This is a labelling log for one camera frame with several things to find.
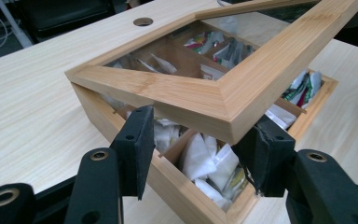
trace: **wooden box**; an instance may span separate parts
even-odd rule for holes
[[[323,0],[263,46],[223,30],[225,37],[235,37],[257,49],[230,71],[211,60],[210,56],[218,48],[199,55],[183,47],[190,36],[207,30],[221,30],[211,21],[201,21],[203,19],[297,2],[308,1],[252,1],[187,15],[165,29],[145,34],[145,38],[96,57],[66,74],[90,121],[109,141],[114,139],[125,120],[122,111],[114,110],[101,94],[135,107],[154,105],[159,117],[171,119],[231,145],[237,143],[277,102],[298,116],[288,132],[299,139],[337,82],[324,76],[324,84],[306,111],[278,99],[358,10],[356,1],[339,1],[341,7],[336,8],[337,1]],[[329,17],[327,12],[340,16]],[[141,19],[141,24],[145,25],[143,22],[151,20]],[[173,76],[150,73],[139,64],[141,60],[158,66],[152,62],[150,53],[171,61],[177,72]],[[126,60],[125,66],[130,69],[106,66],[119,59]],[[227,73],[216,81],[200,79],[201,63]],[[224,212],[172,164],[194,132],[186,132],[164,155],[155,150],[147,183],[186,223],[241,223],[257,201],[252,186],[248,185]]]

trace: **light wood grain surface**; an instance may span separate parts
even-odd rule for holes
[[[213,7],[212,0],[155,0],[1,58],[0,186],[24,182],[39,192],[75,175],[84,153],[109,144],[86,117],[65,70],[188,11]],[[132,21],[141,16],[156,26],[134,28]],[[310,68],[339,84],[297,148],[330,153],[358,184],[358,48],[331,41]],[[141,202],[124,203],[126,223],[183,223],[150,187]],[[260,200],[245,223],[288,223],[284,199]]]

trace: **black chair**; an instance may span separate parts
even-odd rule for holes
[[[14,0],[11,2],[35,43],[115,15],[112,0]]]

